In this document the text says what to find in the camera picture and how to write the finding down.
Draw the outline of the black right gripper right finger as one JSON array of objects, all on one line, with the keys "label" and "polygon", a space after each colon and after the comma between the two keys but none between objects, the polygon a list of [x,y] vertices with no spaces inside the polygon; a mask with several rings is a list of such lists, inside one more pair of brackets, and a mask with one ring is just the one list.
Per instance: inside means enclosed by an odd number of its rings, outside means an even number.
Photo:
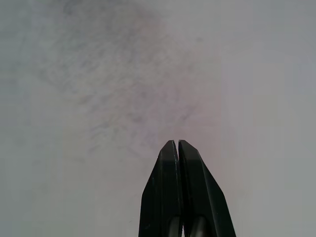
[{"label": "black right gripper right finger", "polygon": [[180,140],[179,162],[186,237],[235,237],[225,196],[198,150]]}]

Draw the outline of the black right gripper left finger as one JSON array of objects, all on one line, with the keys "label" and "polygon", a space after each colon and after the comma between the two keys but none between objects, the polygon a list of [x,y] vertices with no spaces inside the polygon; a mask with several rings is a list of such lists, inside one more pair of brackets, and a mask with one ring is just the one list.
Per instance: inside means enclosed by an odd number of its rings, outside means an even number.
[{"label": "black right gripper left finger", "polygon": [[140,237],[182,235],[182,188],[176,145],[169,140],[160,150],[141,198]]}]

